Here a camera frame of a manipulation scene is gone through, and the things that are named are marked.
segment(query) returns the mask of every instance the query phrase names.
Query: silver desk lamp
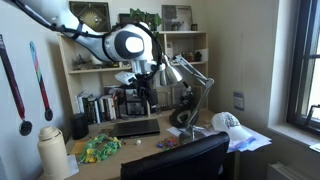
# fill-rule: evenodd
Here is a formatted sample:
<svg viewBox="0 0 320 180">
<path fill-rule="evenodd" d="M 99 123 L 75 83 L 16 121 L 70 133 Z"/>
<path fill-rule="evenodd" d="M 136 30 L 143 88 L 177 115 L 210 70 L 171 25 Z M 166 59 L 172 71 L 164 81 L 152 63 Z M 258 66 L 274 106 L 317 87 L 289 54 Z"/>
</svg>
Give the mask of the silver desk lamp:
<svg viewBox="0 0 320 180">
<path fill-rule="evenodd" d="M 160 72 L 160 85 L 161 86 L 170 86 L 177 84 L 182 80 L 182 75 L 178 69 L 171 66 L 167 56 L 164 56 L 162 59 L 165 64 L 165 69 Z M 196 68 L 194 68 L 187 60 L 185 60 L 182 56 L 175 56 L 175 61 L 180 64 L 188 73 L 195 76 L 196 79 L 206 88 L 203 95 L 201 96 L 196 108 L 192 111 L 191 115 L 187 119 L 187 128 L 184 132 L 179 135 L 180 144 L 186 144 L 198 139 L 205 137 L 203 133 L 194 129 L 194 124 L 198 120 L 199 111 L 204 103 L 205 99 L 207 99 L 211 86 L 214 83 L 212 78 L 207 78 L 203 74 L 201 74 Z"/>
</svg>

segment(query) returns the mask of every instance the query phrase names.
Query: laptop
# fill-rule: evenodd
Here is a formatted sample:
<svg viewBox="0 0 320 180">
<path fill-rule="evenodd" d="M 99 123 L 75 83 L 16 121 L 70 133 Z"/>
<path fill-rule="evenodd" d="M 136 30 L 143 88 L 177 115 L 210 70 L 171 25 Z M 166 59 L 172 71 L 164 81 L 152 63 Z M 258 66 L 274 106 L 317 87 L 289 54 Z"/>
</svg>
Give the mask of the laptop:
<svg viewBox="0 0 320 180">
<path fill-rule="evenodd" d="M 157 119 L 117 123 L 110 132 L 111 137 L 136 138 L 160 134 Z"/>
</svg>

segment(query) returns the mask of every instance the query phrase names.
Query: white cap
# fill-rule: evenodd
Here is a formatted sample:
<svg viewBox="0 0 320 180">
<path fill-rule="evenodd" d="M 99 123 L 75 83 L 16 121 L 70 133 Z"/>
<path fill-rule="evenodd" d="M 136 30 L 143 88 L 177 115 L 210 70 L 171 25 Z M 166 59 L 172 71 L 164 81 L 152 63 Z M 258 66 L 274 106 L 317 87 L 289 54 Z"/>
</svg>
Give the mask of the white cap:
<svg viewBox="0 0 320 180">
<path fill-rule="evenodd" d="M 215 114 L 211 123 L 216 131 L 225 131 L 233 141 L 246 140 L 252 135 L 241 127 L 239 120 L 229 112 Z"/>
</svg>

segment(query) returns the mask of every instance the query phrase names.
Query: wall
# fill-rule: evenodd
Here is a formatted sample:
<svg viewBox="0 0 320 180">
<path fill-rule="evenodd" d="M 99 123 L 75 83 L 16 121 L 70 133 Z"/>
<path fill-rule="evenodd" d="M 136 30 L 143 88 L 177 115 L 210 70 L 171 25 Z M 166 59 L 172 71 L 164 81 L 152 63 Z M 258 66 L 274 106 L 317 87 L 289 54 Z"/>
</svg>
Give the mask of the wall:
<svg viewBox="0 0 320 180">
<path fill-rule="evenodd" d="M 272 145 L 240 155 L 239 179 L 266 179 L 267 165 L 280 161 L 318 179 L 320 155 L 268 130 L 285 121 L 290 58 L 298 0 L 207 1 L 211 76 L 209 107 L 229 111 L 240 122 L 272 138 Z M 244 94 L 245 111 L 233 108 L 233 92 Z"/>
<path fill-rule="evenodd" d="M 150 13 L 161 15 L 162 4 L 191 5 L 193 21 L 198 23 L 199 30 L 206 31 L 206 18 L 203 16 L 205 1 L 191 0 L 108 0 L 111 25 L 118 20 L 119 13 L 129 13 L 129 8 L 140 8 Z M 71 107 L 66 82 L 61 64 L 60 50 L 56 34 L 35 23 L 18 9 L 0 1 L 0 34 L 10 58 L 15 79 L 21 92 L 26 110 L 26 120 L 32 122 L 33 130 L 28 136 L 19 134 L 22 122 L 12 97 L 3 66 L 0 67 L 0 99 L 2 105 L 0 117 L 0 157 L 10 180 L 37 179 L 42 174 L 41 161 L 37 150 L 40 128 L 53 125 L 60 128 L 65 138 L 70 135 L 69 117 Z M 39 65 L 51 109 L 54 113 L 52 121 L 44 119 L 44 106 L 39 91 L 29 49 L 33 41 L 37 48 Z"/>
</svg>

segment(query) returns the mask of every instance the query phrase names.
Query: white bottle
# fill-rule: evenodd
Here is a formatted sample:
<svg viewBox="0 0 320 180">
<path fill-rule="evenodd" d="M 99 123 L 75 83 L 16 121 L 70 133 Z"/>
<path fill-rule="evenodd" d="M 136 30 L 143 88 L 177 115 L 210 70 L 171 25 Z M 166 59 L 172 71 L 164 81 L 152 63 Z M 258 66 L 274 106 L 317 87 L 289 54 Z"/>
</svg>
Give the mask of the white bottle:
<svg viewBox="0 0 320 180">
<path fill-rule="evenodd" d="M 62 132 L 53 126 L 40 129 L 38 150 L 47 180 L 65 179 L 70 174 Z"/>
</svg>

